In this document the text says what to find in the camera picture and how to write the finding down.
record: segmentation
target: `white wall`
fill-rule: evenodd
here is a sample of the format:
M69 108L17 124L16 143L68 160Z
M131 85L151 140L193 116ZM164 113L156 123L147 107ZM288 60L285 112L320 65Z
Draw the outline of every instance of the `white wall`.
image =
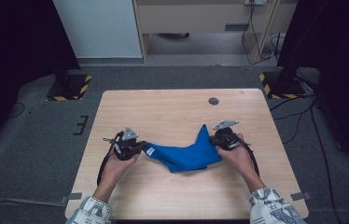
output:
M53 0L78 58L142 58L132 0Z

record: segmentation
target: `small black circle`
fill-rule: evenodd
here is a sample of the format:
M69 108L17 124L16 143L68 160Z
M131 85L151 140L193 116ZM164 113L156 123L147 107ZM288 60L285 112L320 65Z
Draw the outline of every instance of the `small black circle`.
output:
M212 97L209 99L209 104L211 105L218 105L218 99L216 97Z

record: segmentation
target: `blue cloth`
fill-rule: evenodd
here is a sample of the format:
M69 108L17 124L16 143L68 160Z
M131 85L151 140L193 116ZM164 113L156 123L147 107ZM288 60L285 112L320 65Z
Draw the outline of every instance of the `blue cloth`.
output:
M202 170L221 161L215 146L209 141L205 124L201 127L195 144L189 147L163 147L148 143L144 151L151 159L165 164L172 173Z

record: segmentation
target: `yellow and black hazard tape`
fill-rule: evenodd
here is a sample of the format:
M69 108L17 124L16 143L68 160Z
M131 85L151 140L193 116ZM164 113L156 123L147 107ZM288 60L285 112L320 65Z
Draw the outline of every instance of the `yellow and black hazard tape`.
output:
M90 85L91 78L92 76L85 76L85 80L82 83L82 87L79 90L78 95L73 95L73 96L56 95L56 96L49 97L48 100L49 101L80 100L84 96L85 91L87 91L87 88Z
M265 94L267 94L268 99L294 99L305 97L305 94L273 94L264 74L259 74L259 80L264 87Z

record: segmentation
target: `gray carpet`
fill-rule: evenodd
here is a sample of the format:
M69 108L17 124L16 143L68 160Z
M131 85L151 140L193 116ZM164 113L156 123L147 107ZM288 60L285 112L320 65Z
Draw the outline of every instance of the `gray carpet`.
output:
M106 90L262 89L258 74L266 70L272 69L229 66L83 67L84 72L92 75L84 98L65 102L46 101L54 76L26 84L20 89L18 102L21 104L14 105L8 115L10 119L0 132L0 198L58 203L62 196L70 193L101 95ZM308 108L313 99L308 97L288 102L274 109L272 116L280 118L299 113ZM267 99L269 107L283 101ZM84 121L81 116L89 116L87 125L82 135L74 135L80 131L77 124ZM336 141L325 117L315 107L314 117L328 156L338 214L342 223L347 223L349 153L336 148ZM283 142L295 133L298 118L294 116L276 121ZM285 148L301 190L313 196L307 201L310 215L305 220L308 223L337 223L330 201L325 162L310 112L302 116L296 137L285 144ZM0 204L0 223L64 222L62 207Z

